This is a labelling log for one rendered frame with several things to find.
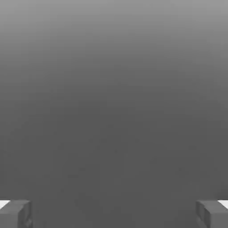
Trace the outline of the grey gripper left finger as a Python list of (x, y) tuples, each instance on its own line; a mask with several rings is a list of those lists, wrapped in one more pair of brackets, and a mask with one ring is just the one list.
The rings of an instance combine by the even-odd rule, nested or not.
[(0, 200), (0, 228), (33, 228), (32, 202)]

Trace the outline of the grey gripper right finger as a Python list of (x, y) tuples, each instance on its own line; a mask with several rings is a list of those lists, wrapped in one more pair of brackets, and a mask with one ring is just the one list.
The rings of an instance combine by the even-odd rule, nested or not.
[(228, 228), (228, 200), (197, 200), (198, 228)]

